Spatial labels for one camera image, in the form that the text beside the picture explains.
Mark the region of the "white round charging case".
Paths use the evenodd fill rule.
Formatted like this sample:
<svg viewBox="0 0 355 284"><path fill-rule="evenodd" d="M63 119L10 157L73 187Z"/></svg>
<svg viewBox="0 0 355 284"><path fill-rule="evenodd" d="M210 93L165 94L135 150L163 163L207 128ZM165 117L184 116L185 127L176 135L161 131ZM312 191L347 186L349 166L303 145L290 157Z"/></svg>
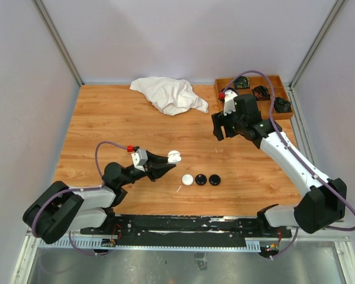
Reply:
<svg viewBox="0 0 355 284"><path fill-rule="evenodd" d="M181 153L177 150L172 150L167 154L168 164L179 164L182 161Z"/></svg>

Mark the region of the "black charging case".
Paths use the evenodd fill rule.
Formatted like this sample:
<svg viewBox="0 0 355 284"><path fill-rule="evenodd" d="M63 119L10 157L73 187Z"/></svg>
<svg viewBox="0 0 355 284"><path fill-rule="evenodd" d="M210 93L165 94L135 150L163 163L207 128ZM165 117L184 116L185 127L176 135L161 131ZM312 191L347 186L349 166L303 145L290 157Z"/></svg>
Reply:
<svg viewBox="0 0 355 284"><path fill-rule="evenodd" d="M218 186L221 183L221 178L217 174L213 174L209 177L209 182L213 186Z"/></svg>
<svg viewBox="0 0 355 284"><path fill-rule="evenodd" d="M207 177L204 174L198 174L195 176L195 183L199 186L207 183Z"/></svg>

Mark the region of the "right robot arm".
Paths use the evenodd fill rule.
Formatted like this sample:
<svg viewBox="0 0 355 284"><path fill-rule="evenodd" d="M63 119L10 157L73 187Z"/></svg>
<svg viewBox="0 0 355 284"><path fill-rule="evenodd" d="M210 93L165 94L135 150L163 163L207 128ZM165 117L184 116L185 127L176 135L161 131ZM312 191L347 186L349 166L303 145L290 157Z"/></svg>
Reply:
<svg viewBox="0 0 355 284"><path fill-rule="evenodd" d="M296 205L270 205L257 213L257 232L271 236L278 227L299 227L312 234L344 218L346 206L340 201L346 184L331 179L312 165L290 142L277 123L262 118L253 95L222 93L224 108L212 115L214 136L221 141L241 135L271 157L301 194Z"/></svg>

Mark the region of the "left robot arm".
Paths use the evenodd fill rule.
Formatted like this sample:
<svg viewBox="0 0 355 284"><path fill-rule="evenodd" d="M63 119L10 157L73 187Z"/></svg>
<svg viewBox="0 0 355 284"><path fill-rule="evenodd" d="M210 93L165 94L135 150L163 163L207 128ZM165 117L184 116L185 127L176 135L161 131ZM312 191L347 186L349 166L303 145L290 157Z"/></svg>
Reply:
<svg viewBox="0 0 355 284"><path fill-rule="evenodd" d="M24 212L23 222L33 236L53 244L66 233L96 228L102 234L115 227L111 210L125 198L124 186L142 178L152 182L163 177L181 162L181 153L172 150L167 156L155 155L136 148L132 164L124 167L108 163L101 176L102 183L91 187L68 186L62 181L52 183Z"/></svg>

